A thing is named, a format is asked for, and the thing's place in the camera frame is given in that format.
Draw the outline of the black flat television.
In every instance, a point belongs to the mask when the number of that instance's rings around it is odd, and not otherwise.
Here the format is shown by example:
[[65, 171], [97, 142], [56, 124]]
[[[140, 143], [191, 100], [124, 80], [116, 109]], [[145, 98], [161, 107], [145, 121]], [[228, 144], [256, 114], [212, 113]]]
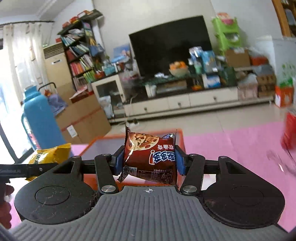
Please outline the black flat television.
[[169, 73], [171, 63], [187, 62], [192, 47], [212, 50], [203, 16], [156, 25], [129, 34], [129, 39], [142, 77]]

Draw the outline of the beige standing air conditioner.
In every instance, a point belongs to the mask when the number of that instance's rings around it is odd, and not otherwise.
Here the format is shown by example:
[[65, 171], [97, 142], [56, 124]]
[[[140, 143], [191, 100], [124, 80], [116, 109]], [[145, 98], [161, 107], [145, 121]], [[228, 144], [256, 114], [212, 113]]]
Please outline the beige standing air conditioner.
[[65, 101], [75, 93], [63, 44], [56, 43], [43, 49], [49, 82], [54, 82], [58, 94]]

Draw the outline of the fruit bowl with oranges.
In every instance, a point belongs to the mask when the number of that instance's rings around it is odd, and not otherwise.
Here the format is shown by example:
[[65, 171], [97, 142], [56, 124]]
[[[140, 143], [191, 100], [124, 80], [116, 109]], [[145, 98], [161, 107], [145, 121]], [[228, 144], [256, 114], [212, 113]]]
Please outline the fruit bowl with oranges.
[[189, 69], [184, 61], [175, 61], [174, 63], [170, 64], [169, 72], [174, 77], [183, 77], [189, 74]]

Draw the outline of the brown chocolate cookie packet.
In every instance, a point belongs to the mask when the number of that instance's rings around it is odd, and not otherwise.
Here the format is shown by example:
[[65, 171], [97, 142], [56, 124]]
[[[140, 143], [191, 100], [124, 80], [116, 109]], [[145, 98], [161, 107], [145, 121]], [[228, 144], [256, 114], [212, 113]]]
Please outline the brown chocolate cookie packet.
[[118, 181], [123, 182], [131, 175], [147, 181], [176, 185], [175, 143], [174, 133], [159, 137], [132, 132], [126, 126], [123, 167]]

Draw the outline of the red box at right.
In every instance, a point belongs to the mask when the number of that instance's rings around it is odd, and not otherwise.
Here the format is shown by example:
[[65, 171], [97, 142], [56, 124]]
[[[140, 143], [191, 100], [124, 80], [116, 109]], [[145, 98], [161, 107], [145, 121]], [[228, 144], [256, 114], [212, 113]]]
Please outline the red box at right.
[[285, 126], [283, 129], [283, 136], [281, 138], [281, 145], [284, 150], [295, 149], [295, 135], [296, 135], [296, 116], [295, 108], [288, 108], [285, 117]]

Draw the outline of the white tv cabinet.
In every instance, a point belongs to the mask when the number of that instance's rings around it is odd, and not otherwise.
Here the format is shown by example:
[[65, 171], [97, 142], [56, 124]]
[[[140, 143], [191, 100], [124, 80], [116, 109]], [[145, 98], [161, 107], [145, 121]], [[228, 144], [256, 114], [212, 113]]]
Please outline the white tv cabinet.
[[197, 113], [221, 108], [232, 108], [257, 103], [272, 102], [275, 91], [257, 92], [257, 86], [247, 89], [223, 87], [199, 91], [183, 91], [180, 94], [151, 99], [131, 98], [123, 109], [114, 111], [110, 123], [119, 123], [134, 118], [148, 119], [172, 116], [182, 113]]

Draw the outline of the black bookshelf with books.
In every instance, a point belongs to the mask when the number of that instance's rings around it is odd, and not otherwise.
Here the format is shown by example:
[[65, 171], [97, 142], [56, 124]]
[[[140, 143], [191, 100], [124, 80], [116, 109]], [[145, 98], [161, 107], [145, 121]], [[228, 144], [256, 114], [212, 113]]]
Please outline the black bookshelf with books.
[[96, 81], [101, 71], [100, 45], [92, 29], [92, 21], [101, 17], [100, 11], [83, 11], [62, 25], [60, 36], [72, 84], [75, 90]]

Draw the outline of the pink flowered tablecloth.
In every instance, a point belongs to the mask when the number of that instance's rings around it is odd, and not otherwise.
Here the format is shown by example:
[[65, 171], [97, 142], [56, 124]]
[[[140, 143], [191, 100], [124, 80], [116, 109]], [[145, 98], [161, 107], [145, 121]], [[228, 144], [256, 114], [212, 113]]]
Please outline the pink flowered tablecloth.
[[17, 240], [283, 240], [281, 191], [233, 159], [207, 160], [201, 191], [113, 176], [99, 194], [94, 159], [74, 156], [34, 177], [15, 196]]

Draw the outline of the yellow snack packet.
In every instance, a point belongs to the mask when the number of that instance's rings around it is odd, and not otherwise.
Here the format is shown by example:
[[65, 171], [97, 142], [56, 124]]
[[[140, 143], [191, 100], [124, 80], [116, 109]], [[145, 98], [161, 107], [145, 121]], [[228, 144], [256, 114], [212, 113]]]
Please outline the yellow snack packet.
[[61, 164], [69, 158], [71, 144], [63, 144], [49, 149], [37, 149], [34, 151], [29, 164]]

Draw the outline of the white small glass cabinet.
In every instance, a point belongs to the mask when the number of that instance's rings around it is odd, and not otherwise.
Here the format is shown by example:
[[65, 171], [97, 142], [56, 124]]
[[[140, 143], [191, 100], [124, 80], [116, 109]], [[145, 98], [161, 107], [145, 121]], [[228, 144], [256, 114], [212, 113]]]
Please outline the white small glass cabinet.
[[126, 101], [119, 74], [104, 77], [91, 85], [97, 100], [104, 96], [119, 96], [122, 103]]

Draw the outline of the green plastic stacked shelf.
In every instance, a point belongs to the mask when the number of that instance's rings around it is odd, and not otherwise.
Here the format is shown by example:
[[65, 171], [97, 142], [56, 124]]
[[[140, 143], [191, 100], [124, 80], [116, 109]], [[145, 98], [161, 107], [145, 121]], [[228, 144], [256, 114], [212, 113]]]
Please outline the green plastic stacked shelf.
[[229, 49], [242, 47], [237, 18], [220, 12], [212, 18], [211, 22], [215, 30], [219, 52], [222, 55]]

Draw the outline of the blue thermos jug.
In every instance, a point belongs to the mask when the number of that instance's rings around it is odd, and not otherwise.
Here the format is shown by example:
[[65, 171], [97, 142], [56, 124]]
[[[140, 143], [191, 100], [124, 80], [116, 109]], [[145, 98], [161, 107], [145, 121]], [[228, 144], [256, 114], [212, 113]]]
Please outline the blue thermos jug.
[[34, 150], [49, 149], [66, 143], [62, 132], [51, 111], [48, 99], [37, 90], [36, 85], [25, 89], [22, 125], [27, 121], [30, 132], [24, 128]]

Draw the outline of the orange storage box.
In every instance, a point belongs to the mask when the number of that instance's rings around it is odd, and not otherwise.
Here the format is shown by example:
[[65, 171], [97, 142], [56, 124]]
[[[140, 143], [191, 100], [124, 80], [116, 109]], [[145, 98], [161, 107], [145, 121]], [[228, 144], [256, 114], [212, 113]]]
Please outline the orange storage box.
[[103, 153], [112, 154], [110, 169], [118, 181], [133, 176], [147, 182], [177, 185], [187, 174], [188, 160], [182, 132], [137, 133], [126, 129], [125, 137], [97, 138], [83, 152], [83, 160]]

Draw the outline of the large cardboard box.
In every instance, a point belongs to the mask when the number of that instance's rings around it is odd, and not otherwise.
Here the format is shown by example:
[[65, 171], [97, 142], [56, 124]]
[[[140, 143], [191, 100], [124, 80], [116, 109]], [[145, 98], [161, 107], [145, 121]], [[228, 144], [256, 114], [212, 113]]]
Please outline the large cardboard box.
[[67, 143], [88, 144], [105, 136], [111, 125], [95, 95], [71, 103], [56, 116], [57, 124]]

